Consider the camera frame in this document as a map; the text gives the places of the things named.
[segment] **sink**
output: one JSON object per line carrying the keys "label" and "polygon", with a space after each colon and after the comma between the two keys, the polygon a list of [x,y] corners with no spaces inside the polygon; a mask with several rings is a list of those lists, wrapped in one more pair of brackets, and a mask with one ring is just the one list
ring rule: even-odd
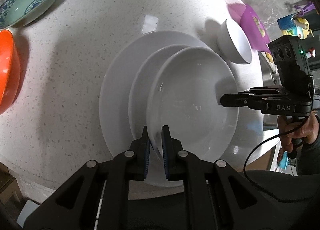
{"label": "sink", "polygon": [[[280,85],[280,78],[276,67],[272,67],[261,52],[258,53],[262,71],[263,86]],[[277,129],[277,117],[278,116],[276,115],[263,115],[263,131]]]}

